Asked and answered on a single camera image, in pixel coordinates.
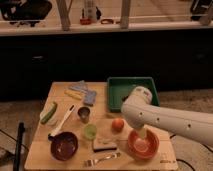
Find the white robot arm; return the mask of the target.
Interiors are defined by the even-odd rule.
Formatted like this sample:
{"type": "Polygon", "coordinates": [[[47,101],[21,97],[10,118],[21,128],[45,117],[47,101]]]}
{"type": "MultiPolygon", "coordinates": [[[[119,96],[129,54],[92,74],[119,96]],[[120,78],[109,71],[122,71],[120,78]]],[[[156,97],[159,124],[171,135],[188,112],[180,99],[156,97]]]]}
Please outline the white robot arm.
{"type": "Polygon", "coordinates": [[[158,107],[143,86],[135,87],[121,105],[126,122],[140,130],[145,124],[213,147],[213,114],[158,107]]]}

